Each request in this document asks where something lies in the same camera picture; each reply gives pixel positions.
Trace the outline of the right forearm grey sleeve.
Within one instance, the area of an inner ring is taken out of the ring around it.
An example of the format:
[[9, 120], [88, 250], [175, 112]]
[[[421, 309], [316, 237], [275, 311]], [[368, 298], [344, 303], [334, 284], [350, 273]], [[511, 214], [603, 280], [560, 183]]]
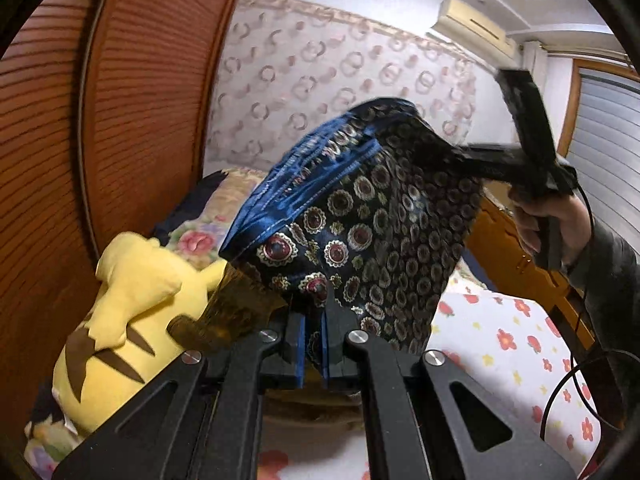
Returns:
[[632, 247], [597, 222], [593, 242], [567, 268], [586, 292], [586, 310], [602, 348], [639, 353], [639, 260]]

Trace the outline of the person's right hand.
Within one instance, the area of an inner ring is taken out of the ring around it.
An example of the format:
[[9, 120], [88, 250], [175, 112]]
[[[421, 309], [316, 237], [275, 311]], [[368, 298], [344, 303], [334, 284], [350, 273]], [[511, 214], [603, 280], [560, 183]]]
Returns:
[[575, 194], [530, 198], [511, 188], [513, 218], [523, 248], [531, 256], [544, 248], [571, 266], [587, 247], [592, 227], [586, 205]]

